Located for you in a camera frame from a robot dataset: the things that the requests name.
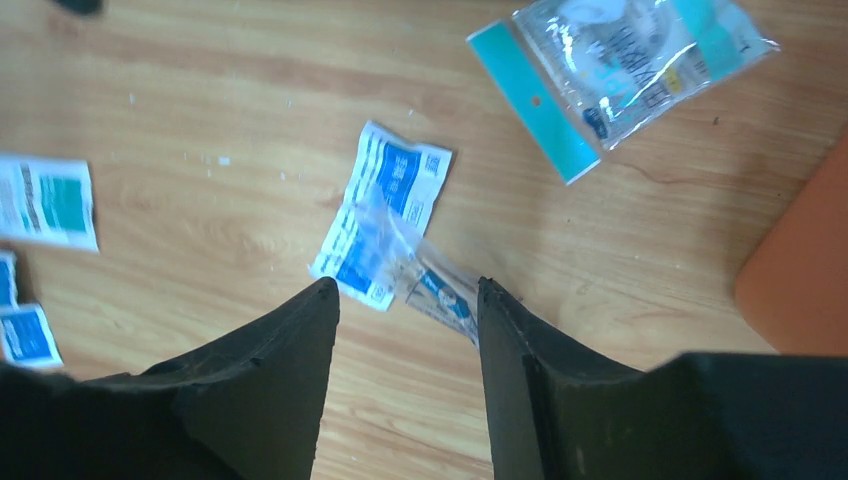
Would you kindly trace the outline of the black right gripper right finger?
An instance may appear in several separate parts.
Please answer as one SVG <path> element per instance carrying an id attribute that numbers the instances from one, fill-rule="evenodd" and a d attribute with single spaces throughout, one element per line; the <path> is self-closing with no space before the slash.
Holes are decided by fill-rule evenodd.
<path id="1" fill-rule="evenodd" d="M 498 479 L 843 479 L 843 358 L 686 352 L 614 361 L 481 279 L 481 360 Z"/>

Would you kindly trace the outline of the clear bag cotton swabs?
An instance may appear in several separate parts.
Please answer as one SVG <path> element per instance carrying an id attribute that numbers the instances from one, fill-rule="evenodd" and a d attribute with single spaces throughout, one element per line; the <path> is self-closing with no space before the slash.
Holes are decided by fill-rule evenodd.
<path id="1" fill-rule="evenodd" d="M 363 250 L 355 271 L 479 346 L 477 281 L 435 248 L 371 186 L 354 204 Z"/>

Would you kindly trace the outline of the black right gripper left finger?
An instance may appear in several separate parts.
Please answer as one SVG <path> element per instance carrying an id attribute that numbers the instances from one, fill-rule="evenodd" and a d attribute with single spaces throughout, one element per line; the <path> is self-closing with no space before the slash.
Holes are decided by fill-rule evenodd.
<path id="1" fill-rule="evenodd" d="M 275 310 L 139 374 L 1 367 L 5 479 L 307 479 L 340 295 L 321 278 Z"/>

